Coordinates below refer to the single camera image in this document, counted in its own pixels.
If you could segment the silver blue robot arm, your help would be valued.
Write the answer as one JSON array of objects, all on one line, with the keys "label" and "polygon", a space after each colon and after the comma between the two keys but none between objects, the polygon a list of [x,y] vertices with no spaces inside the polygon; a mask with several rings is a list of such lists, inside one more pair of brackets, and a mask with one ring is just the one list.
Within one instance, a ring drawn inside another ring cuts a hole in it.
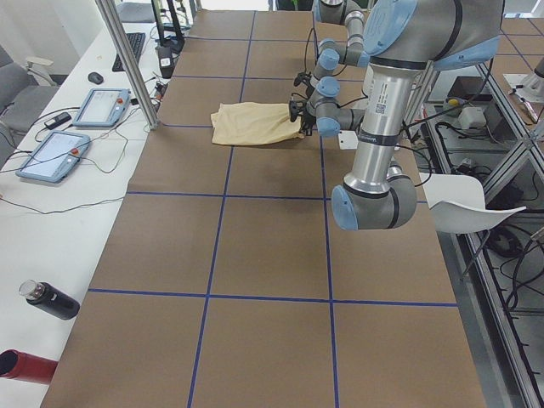
[{"label": "silver blue robot arm", "polygon": [[331,38],[323,38],[317,47],[318,58],[332,57],[333,50],[339,65],[366,68],[370,56],[364,50],[365,14],[364,9],[356,1],[314,1],[314,20],[324,24],[343,26],[347,31],[347,39],[337,42]]},{"label": "silver blue robot arm", "polygon": [[[305,78],[308,98],[292,101],[302,131],[333,137],[357,133],[354,165],[331,193],[337,225],[344,230],[385,230],[413,216],[417,193],[394,161],[412,84],[427,65],[448,71],[490,60],[497,52],[504,4],[501,1],[380,1],[364,14],[353,1],[317,1],[319,22],[345,26],[344,47],[319,46],[314,72]],[[338,65],[368,67],[371,90],[362,110],[337,103]]]}]

